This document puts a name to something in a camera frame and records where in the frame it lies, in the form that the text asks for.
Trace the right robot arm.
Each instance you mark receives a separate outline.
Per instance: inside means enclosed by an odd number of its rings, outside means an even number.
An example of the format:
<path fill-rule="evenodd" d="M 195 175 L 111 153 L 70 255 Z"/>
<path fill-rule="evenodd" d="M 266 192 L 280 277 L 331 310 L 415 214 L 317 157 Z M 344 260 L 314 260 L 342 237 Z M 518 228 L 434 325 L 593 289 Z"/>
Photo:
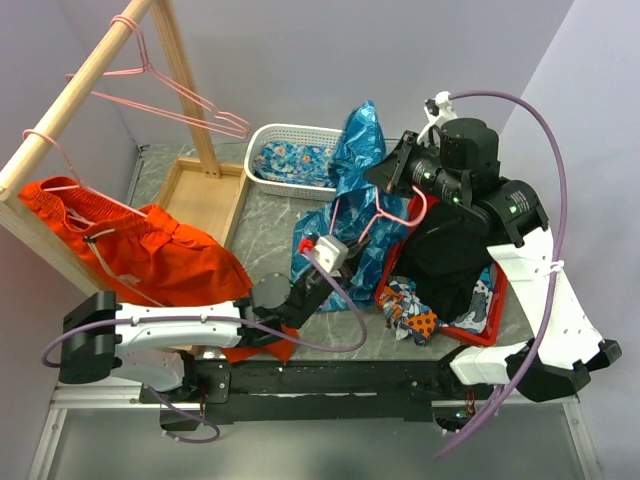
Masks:
<path fill-rule="evenodd" d="M 389 194 L 428 194 L 456 224 L 482 241 L 513 289 L 534 334 L 502 347 L 461 347 L 441 360 L 438 387 L 460 398 L 472 385 L 498 385 L 544 402 L 584 388 L 594 371 L 619 360 L 619 343 L 589 321 L 554 253 L 553 234 L 535 190 L 500 174 L 498 133 L 479 119 L 457 118 L 407 131 L 367 181 Z"/>

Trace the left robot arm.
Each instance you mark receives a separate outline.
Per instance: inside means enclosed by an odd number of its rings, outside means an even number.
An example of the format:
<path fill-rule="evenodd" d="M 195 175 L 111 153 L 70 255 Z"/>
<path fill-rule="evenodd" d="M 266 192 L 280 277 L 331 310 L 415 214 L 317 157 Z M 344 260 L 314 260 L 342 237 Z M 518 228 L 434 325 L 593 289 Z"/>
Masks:
<path fill-rule="evenodd" d="M 58 369 L 64 384 L 90 384 L 109 377 L 139 382 L 188 401 L 198 392 L 193 355 L 180 345 L 219 349 L 266 348 L 280 340 L 300 344 L 294 331 L 337 293 L 347 294 L 366 242 L 311 237 L 300 247 L 310 266 L 296 280 L 264 276 L 237 300 L 192 307 L 151 307 L 117 301 L 99 291 L 68 313 L 55 341 L 60 359 L 43 362 Z"/>

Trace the blue shark print shorts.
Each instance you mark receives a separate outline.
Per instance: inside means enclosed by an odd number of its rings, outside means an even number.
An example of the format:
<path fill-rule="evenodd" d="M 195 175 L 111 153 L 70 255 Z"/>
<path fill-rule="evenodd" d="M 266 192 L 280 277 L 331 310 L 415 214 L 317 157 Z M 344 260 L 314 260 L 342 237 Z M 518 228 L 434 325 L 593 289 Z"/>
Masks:
<path fill-rule="evenodd" d="M 336 184 L 330 204 L 307 212 L 293 229 L 291 276 L 297 279 L 310 264 L 298 247 L 302 239 L 332 233 L 341 242 L 357 240 L 363 231 L 369 243 L 362 253 L 357 272 L 348 290 L 355 305 L 367 309 L 374 305 L 374 293 L 381 280 L 389 249 L 406 238 L 408 228 L 387 218 L 374 220 L 376 207 L 405 219 L 408 201 L 385 192 L 364 178 L 364 172 L 380 163 L 387 148 L 378 113 L 370 100 L 353 110 L 328 161 L 327 176 Z"/>

